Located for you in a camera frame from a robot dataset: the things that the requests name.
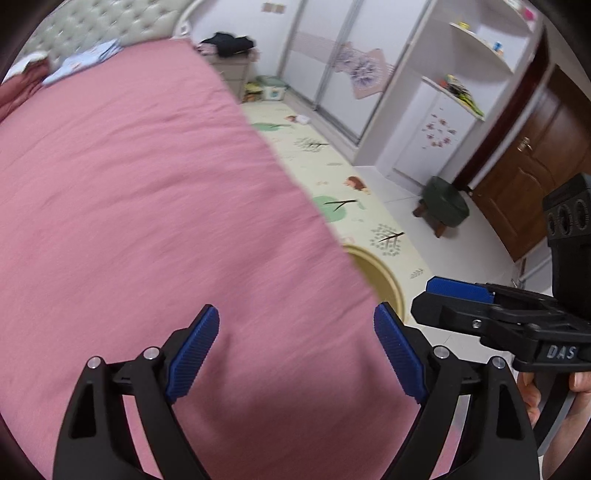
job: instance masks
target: pink bedsheet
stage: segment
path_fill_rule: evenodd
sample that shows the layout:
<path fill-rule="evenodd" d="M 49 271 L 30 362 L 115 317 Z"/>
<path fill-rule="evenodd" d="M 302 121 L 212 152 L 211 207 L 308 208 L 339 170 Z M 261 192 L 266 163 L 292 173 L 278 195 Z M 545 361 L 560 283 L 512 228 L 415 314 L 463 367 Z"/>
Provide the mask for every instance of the pink bedsheet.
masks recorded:
<path fill-rule="evenodd" d="M 418 409 L 376 299 L 189 45 L 43 89 L 0 150 L 0 411 L 43 475 L 86 360 L 133 358 L 211 303 L 220 335 L 175 412 L 212 478 L 381 477 Z"/>

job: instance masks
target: dresser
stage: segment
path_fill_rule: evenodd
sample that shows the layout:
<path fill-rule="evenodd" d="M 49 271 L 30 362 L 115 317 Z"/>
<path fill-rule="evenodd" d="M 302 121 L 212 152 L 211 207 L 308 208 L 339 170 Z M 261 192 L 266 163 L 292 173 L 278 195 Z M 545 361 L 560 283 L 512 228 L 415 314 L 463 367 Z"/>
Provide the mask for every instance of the dresser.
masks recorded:
<path fill-rule="evenodd" d="M 248 81 L 248 54 L 234 55 L 223 59 L 217 55 L 205 58 L 222 75 L 224 82 L 240 102 L 244 98 L 244 86 Z"/>

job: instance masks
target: human hand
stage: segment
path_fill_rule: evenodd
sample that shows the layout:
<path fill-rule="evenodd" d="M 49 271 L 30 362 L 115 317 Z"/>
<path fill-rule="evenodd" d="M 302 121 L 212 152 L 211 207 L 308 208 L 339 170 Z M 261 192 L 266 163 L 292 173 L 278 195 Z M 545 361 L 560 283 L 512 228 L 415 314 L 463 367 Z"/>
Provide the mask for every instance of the human hand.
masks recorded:
<path fill-rule="evenodd" d="M 534 384 L 534 374 L 519 374 L 517 388 L 525 402 L 532 426 L 540 418 L 540 391 Z M 585 430 L 591 416 L 591 372 L 572 374 L 569 378 L 570 389 L 577 392 L 569 414 L 552 444 L 544 455 L 542 468 L 544 478 L 550 477 L 575 446 Z"/>
<path fill-rule="evenodd" d="M 520 373 L 517 378 L 517 388 L 523 397 L 527 409 L 528 417 L 533 425 L 540 418 L 540 400 L 541 394 L 534 384 L 534 375 L 530 373 Z M 585 413 L 591 404 L 591 372 L 580 372 L 572 374 L 569 378 L 570 389 L 577 392 L 572 407 L 567 417 L 576 417 Z"/>

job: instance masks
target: sliding wardrobe door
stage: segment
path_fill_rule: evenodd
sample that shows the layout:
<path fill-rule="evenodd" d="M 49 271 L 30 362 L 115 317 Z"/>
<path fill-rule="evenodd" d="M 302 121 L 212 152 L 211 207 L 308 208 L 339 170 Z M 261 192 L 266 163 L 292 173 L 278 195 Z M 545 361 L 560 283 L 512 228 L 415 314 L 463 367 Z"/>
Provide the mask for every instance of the sliding wardrobe door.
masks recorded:
<path fill-rule="evenodd" d="M 335 57 L 319 106 L 359 141 L 430 0 L 365 0 Z"/>
<path fill-rule="evenodd" d="M 282 76 L 310 102 L 316 101 L 341 29 L 357 1 L 308 0 L 304 6 Z"/>

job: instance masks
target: footstool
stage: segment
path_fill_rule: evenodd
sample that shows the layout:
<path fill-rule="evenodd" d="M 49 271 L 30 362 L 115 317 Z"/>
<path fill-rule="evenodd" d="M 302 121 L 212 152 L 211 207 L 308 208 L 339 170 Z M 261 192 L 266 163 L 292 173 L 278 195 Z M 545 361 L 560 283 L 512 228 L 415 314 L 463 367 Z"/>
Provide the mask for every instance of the footstool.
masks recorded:
<path fill-rule="evenodd" d="M 429 214 L 437 223 L 435 236 L 440 238 L 447 227 L 459 226 L 470 215 L 470 209 L 460 192 L 439 177 L 432 177 L 423 190 L 423 198 L 413 215 Z"/>

